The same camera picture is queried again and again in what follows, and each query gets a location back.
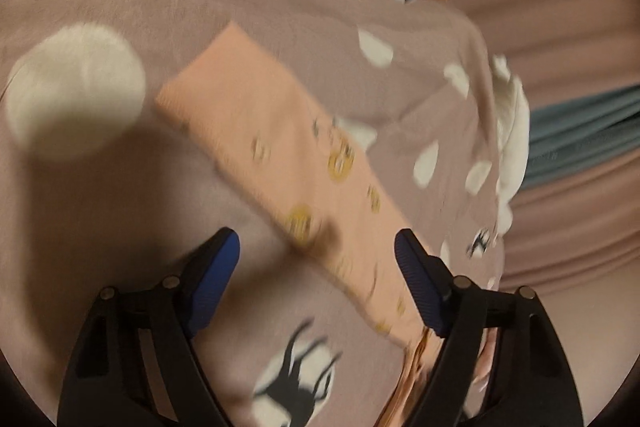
white cloth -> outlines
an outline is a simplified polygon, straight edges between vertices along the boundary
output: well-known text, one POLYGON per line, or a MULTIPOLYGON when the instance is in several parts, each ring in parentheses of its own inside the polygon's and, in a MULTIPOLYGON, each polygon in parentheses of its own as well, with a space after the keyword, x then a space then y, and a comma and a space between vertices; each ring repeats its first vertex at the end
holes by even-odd
POLYGON ((500 152, 500 177, 498 194, 497 232, 504 235, 513 222, 509 202, 522 185, 529 158, 529 102, 524 94, 522 81, 511 74, 507 59, 494 55, 495 114, 500 152))

metal rivet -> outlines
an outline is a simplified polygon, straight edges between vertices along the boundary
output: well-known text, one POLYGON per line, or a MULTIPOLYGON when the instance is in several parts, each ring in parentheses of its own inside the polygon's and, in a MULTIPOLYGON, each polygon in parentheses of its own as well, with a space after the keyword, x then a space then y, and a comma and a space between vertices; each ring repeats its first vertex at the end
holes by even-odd
POLYGON ((164 286, 168 290, 177 288, 179 285, 180 278, 176 277, 175 275, 170 275, 169 277, 165 277, 164 280, 162 280, 162 286, 164 286))
POLYGON ((113 299, 115 295, 116 295, 116 290, 114 290, 111 287, 102 288, 102 290, 100 291, 100 299, 102 299, 103 301, 108 301, 109 299, 113 299))
POLYGON ((533 291, 533 289, 532 289, 532 288, 529 288, 528 286, 523 286, 522 288, 520 288, 520 289, 518 290, 518 293, 519 293, 522 297, 524 297, 524 298, 526 298, 526 299, 529 299, 529 300, 531 300, 531 299, 535 299, 535 298, 536 298, 536 293, 533 291))
POLYGON ((456 288, 466 290, 473 283, 471 282, 471 279, 469 279, 469 277, 466 277, 465 275, 456 275, 455 277, 453 277, 453 284, 456 286, 456 288))

teal fabric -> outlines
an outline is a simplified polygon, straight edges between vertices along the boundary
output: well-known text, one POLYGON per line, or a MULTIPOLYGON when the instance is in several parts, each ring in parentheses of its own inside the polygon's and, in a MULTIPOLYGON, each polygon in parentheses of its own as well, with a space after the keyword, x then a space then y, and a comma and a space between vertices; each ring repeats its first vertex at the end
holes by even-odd
POLYGON ((640 86, 536 110, 522 188, 576 174, 637 147, 640 86))

blue rubber grip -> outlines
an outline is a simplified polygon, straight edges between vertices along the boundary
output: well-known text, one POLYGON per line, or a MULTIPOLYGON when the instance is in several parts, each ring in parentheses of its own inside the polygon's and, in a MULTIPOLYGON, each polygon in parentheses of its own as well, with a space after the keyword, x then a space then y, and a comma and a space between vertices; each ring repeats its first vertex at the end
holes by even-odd
POLYGON ((437 336, 445 337, 449 333, 450 324, 443 313, 444 296, 440 294, 428 273, 429 256, 414 234, 408 230, 398 232, 394 250, 398 267, 424 325, 431 328, 437 336))
POLYGON ((236 232, 232 232, 191 295, 191 314, 184 325, 188 336, 194 337, 211 322, 239 258, 240 239, 236 232))

white fabric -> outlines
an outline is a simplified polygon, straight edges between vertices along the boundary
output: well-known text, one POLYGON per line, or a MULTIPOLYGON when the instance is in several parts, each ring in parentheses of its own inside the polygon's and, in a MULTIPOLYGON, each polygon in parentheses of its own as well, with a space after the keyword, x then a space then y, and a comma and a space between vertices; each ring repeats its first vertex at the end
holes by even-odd
POLYGON ((522 81, 512 75, 504 56, 494 56, 495 114, 500 152, 497 232, 504 235, 513 222, 509 202, 522 185, 529 158, 529 102, 522 81))

